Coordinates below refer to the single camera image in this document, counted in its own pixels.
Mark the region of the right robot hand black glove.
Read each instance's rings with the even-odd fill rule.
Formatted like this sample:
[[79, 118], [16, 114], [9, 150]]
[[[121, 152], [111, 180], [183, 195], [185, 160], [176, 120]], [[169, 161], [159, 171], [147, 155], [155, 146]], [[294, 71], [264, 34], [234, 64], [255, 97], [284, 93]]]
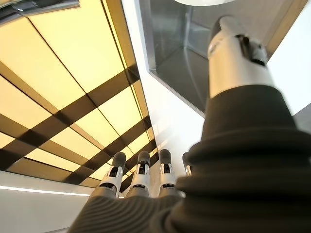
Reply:
[[231, 16], [208, 47], [209, 100], [201, 140], [186, 153], [191, 174], [159, 197], [134, 185], [124, 199], [97, 187], [71, 233], [308, 233], [311, 136], [275, 88], [264, 46]]

